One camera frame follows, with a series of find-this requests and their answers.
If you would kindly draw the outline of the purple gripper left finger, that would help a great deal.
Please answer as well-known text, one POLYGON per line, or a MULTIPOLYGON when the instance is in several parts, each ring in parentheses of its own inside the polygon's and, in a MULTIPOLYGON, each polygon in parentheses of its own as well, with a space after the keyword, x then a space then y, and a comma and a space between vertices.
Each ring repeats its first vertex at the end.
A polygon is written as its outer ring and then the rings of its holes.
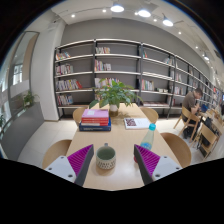
POLYGON ((47 166, 45 170, 75 183, 78 186, 82 186, 85 182, 93 155, 94 146, 88 145, 68 157, 59 156, 49 166, 47 166))

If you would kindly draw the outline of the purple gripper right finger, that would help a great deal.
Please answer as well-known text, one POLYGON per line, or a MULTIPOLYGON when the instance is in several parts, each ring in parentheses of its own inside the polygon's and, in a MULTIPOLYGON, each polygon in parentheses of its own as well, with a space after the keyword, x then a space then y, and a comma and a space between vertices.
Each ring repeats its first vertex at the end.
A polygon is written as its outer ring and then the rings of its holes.
POLYGON ((134 145, 134 157, 145 185, 182 169, 168 156, 159 156, 139 145, 134 145))

